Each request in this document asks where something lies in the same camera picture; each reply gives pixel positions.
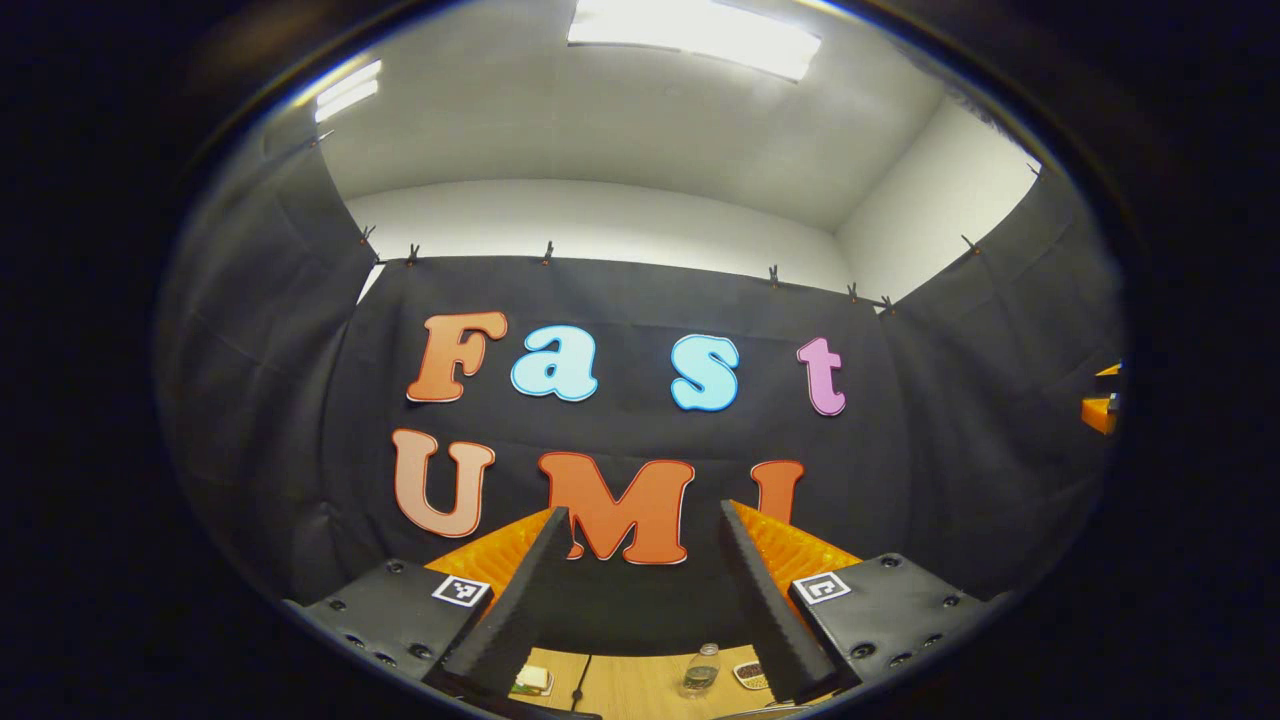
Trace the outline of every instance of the plastic bottle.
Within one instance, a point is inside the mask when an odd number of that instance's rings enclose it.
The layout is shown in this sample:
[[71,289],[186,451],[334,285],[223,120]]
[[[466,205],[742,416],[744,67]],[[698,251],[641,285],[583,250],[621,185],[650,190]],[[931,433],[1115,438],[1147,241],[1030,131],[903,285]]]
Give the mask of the plastic bottle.
[[719,646],[707,643],[698,655],[689,661],[685,667],[685,676],[680,682],[681,697],[701,697],[719,675]]

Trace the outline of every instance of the black fabric backdrop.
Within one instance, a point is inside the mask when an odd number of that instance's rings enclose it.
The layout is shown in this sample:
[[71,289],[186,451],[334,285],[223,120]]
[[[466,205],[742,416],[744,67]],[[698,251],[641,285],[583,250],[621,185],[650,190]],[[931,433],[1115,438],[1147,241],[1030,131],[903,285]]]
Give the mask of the black fabric backdrop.
[[[1117,357],[1114,275],[1066,184],[1042,173],[979,246],[876,316],[847,296],[722,273],[630,263],[425,258],[388,264],[356,297],[372,254],[287,117],[229,163],[193,215],[157,324],[160,407],[197,511],[265,589],[311,602],[388,555],[429,561],[541,507],[548,451],[593,456],[616,497],[648,460],[684,460],[675,566],[590,550],[566,561],[545,647],[596,653],[740,644],[748,629],[714,541],[716,505],[754,506],[750,468],[806,468],[792,523],[855,555],[900,551],[991,594],[1047,568],[1098,492],[1107,441],[1079,420],[1092,375]],[[424,254],[431,242],[424,238]],[[499,310],[509,329],[452,404],[411,404],[433,314]],[[596,393],[524,396],[511,365],[524,336],[575,324],[596,341]],[[741,354],[737,400],[684,413],[672,343],[703,332]],[[846,410],[809,405],[795,351],[827,337]],[[428,497],[452,507],[451,442],[497,452],[481,524],[447,539],[412,525],[393,496],[392,432],[435,437]]]

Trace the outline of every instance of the peach letter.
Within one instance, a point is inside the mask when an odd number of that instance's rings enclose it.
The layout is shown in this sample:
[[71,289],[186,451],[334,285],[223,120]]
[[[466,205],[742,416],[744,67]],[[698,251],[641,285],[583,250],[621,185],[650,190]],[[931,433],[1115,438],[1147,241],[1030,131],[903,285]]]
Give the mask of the peach letter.
[[426,501],[426,461],[439,445],[435,438],[416,430],[392,433],[396,443],[396,502],[401,512],[424,530],[461,538],[480,527],[480,488],[484,469],[498,459],[493,450],[470,442],[449,443],[449,457],[458,465],[457,500],[453,512],[445,515]]
[[751,468],[751,479],[760,486],[760,505],[756,509],[791,524],[791,501],[803,475],[804,465],[795,460],[771,460]]
[[[595,460],[586,455],[548,452],[538,466],[550,479],[548,506],[568,507],[570,529],[582,530],[598,559],[613,557],[632,527],[635,541],[622,551],[627,562],[676,565],[689,557],[680,544],[680,515],[685,487],[694,479],[692,465],[676,460],[648,462],[617,501],[604,484]],[[582,544],[575,538],[568,559],[581,556]]]
[[453,402],[462,397],[462,383],[453,379],[454,365],[462,365],[462,374],[467,377],[480,372],[484,337],[472,333],[462,342],[462,333],[479,331],[493,340],[507,334],[507,316],[502,313],[431,315],[425,325],[428,336],[422,368],[404,393],[416,402]]

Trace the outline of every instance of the orange object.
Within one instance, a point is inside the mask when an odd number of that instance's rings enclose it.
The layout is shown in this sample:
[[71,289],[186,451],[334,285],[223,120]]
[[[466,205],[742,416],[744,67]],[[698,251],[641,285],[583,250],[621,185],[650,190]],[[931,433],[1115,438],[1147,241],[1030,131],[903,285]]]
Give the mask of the orange object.
[[1080,401],[1080,419],[1105,436],[1114,433],[1116,429],[1116,416],[1107,413],[1107,405],[1110,404],[1110,397],[1084,398]]
[[520,568],[550,516],[550,507],[534,512],[436,557],[426,564],[426,569],[489,583],[493,588],[493,602],[489,603],[492,609],[498,605],[498,598],[511,583],[516,568]]
[[791,596],[787,594],[787,588],[794,580],[861,562],[860,559],[801,529],[742,503],[730,502],[733,505],[733,510],[737,510],[737,516],[741,518],[746,534],[751,537],[751,542],[760,552],[760,559],[764,560],[764,568],[773,578],[773,584],[778,587],[782,597],[787,598],[791,611],[801,620],[804,616],[800,615]]

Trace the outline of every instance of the fluorescent light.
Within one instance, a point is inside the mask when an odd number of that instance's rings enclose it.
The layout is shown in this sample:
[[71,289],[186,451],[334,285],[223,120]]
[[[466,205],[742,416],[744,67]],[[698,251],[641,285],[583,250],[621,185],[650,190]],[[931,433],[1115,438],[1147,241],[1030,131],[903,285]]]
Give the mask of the fluorescent light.
[[579,0],[568,44],[681,50],[799,82],[822,38],[709,0]]
[[381,72],[381,69],[383,69],[381,60],[374,60],[372,63],[369,63],[364,68],[360,68],[358,70],[335,82],[333,87],[330,87],[329,90],[321,92],[320,96],[316,97],[316,105],[317,106],[328,105],[329,102],[333,102],[339,95],[347,92],[348,90],[356,87],[357,85],[365,81],[374,79],[378,76],[378,73]]
[[357,85],[356,87],[352,87],[347,92],[343,92],[337,97],[332,97],[324,105],[317,105],[316,122],[323,123],[326,119],[332,118],[334,113],[338,113],[339,110],[346,110],[347,108],[351,108],[356,102],[360,102],[361,100],[369,97],[375,92],[378,92],[376,79],[371,79],[366,83]]

